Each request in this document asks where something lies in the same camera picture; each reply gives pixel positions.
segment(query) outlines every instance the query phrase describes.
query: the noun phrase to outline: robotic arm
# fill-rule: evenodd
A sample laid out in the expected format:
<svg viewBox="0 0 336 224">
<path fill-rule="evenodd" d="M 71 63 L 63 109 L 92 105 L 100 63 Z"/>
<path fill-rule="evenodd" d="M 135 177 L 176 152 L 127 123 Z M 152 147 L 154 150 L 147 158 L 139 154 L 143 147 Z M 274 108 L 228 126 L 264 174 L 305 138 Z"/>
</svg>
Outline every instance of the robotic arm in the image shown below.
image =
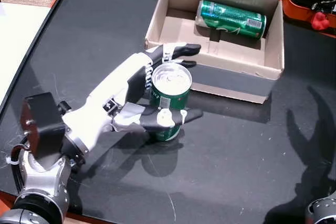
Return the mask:
<svg viewBox="0 0 336 224">
<path fill-rule="evenodd" d="M 56 106 L 50 93 L 25 98 L 20 120 L 25 138 L 8 160 L 19 195 L 0 223 L 61 224 L 69 206 L 71 167 L 85 162 L 102 132 L 164 131 L 201 117 L 198 109 L 162 113 L 160 108 L 135 104 L 151 87 L 153 69 L 169 61 L 193 66 L 193 61 L 176 58 L 195 55 L 200 48 L 174 43 L 133 54 L 74 111 L 65 101 Z M 167 121 L 162 117 L 174 123 L 162 124 Z"/>
</svg>

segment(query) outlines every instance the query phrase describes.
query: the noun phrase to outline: table surface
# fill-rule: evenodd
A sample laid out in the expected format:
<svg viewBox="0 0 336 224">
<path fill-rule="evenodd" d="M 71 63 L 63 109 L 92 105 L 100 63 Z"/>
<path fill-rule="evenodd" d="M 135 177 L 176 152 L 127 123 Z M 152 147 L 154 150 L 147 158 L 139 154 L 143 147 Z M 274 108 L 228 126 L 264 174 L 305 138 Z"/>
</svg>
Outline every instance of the table surface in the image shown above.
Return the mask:
<svg viewBox="0 0 336 224">
<path fill-rule="evenodd" d="M 0 121 L 0 190 L 16 193 L 5 156 L 22 138 L 23 97 L 50 91 L 82 106 L 113 68 L 143 50 L 156 1 L 61 1 Z M 204 116 L 172 142 L 103 134 L 71 175 L 70 210 L 116 223 L 303 223 L 305 206 L 335 186 L 327 177 L 336 140 L 335 42 L 285 24 L 286 69 L 265 104 L 192 92 L 188 106 Z"/>
</svg>

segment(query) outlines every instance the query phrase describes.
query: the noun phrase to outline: black cable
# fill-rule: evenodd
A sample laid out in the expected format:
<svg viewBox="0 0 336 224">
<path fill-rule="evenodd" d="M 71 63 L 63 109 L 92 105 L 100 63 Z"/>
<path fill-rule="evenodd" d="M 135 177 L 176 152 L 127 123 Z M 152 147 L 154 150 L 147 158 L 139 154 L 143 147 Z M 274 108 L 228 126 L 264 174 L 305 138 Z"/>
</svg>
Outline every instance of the black cable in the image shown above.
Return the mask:
<svg viewBox="0 0 336 224">
<path fill-rule="evenodd" d="M 29 148 L 25 145 L 26 142 L 27 142 L 27 137 L 24 137 L 19 144 L 15 145 L 13 147 L 11 155 L 10 155 L 11 156 L 10 160 L 12 162 L 17 162 L 18 161 L 20 151 L 22 149 L 24 149 L 25 151 L 29 150 Z M 22 179 L 22 175 L 21 175 L 21 172 L 20 172 L 20 166 L 18 164 L 17 165 L 12 164 L 11 168 L 12 168 L 12 173 L 13 173 L 13 178 L 14 178 L 16 190 L 19 193 L 24 186 L 24 181 Z"/>
</svg>

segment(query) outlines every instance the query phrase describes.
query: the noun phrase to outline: cardboard box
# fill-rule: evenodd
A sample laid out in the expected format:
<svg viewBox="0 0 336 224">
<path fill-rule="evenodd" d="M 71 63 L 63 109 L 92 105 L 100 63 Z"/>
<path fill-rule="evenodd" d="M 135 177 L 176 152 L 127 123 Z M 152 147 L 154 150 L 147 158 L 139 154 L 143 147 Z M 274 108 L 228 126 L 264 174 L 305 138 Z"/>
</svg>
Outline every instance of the cardboard box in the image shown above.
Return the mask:
<svg viewBox="0 0 336 224">
<path fill-rule="evenodd" d="M 264 37 L 240 35 L 195 26 L 200 0 L 159 0 L 150 22 L 145 47 L 167 42 L 201 44 L 190 69 L 193 90 L 263 103 L 284 70 L 282 4 L 278 0 L 209 0 L 265 14 Z"/>
</svg>

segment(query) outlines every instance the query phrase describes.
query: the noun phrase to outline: green soda can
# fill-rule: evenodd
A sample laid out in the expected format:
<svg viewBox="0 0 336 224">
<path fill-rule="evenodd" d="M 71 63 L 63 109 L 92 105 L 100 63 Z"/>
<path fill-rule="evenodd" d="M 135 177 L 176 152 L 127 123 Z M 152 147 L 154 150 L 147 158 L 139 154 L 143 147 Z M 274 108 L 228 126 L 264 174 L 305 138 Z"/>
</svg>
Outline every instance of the green soda can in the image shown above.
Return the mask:
<svg viewBox="0 0 336 224">
<path fill-rule="evenodd" d="M 163 109 L 184 109 L 192 84 L 190 72 L 176 63 L 158 66 L 152 75 L 150 104 Z M 158 141 L 169 141 L 177 136 L 180 126 L 155 133 Z"/>
<path fill-rule="evenodd" d="M 196 25 L 215 28 L 227 33 L 260 39 L 265 32 L 266 16 L 211 1 L 201 0 Z"/>
</svg>

